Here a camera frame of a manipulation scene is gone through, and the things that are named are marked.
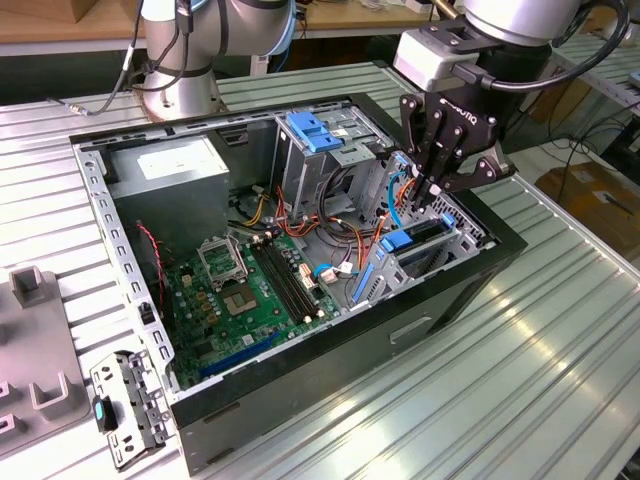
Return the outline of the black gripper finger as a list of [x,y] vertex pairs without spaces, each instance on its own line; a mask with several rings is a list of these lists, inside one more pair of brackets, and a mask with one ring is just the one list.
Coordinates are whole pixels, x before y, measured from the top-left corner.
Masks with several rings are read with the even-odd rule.
[[430,198],[429,170],[431,147],[435,130],[429,125],[430,116],[425,107],[425,94],[403,94],[399,100],[404,150],[417,170],[416,182],[410,199],[416,208],[425,208]]
[[513,176],[516,166],[510,161],[501,162],[494,156],[482,156],[471,172],[448,172],[432,182],[426,194],[426,205],[431,205],[442,194],[472,190]]

